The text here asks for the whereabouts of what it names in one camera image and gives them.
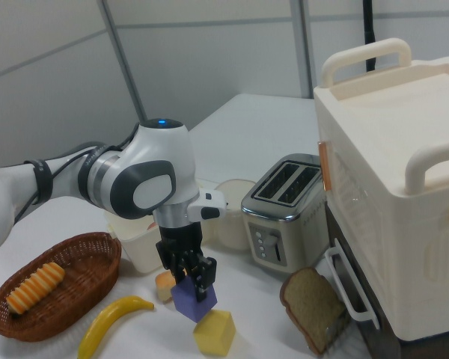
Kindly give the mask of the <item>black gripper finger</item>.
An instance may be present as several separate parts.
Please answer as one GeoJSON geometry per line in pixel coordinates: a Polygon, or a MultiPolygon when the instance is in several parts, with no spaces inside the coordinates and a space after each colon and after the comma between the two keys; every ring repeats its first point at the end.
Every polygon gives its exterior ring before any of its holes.
{"type": "Polygon", "coordinates": [[[195,295],[198,302],[207,298],[207,290],[216,279],[217,262],[212,257],[198,257],[198,264],[194,269],[195,295]]]}
{"type": "Polygon", "coordinates": [[[186,264],[184,262],[179,262],[171,265],[171,273],[174,276],[175,283],[179,284],[184,280],[188,274],[186,264]]]}

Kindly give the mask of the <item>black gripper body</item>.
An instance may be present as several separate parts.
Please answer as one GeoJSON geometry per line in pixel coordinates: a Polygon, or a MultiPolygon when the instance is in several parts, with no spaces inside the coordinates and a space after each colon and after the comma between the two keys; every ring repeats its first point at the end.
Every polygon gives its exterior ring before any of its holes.
{"type": "Polygon", "coordinates": [[[180,228],[159,227],[159,232],[161,240],[156,248],[164,268],[171,271],[172,264],[184,262],[188,275],[194,277],[198,257],[204,257],[201,224],[195,222],[180,228]]]}

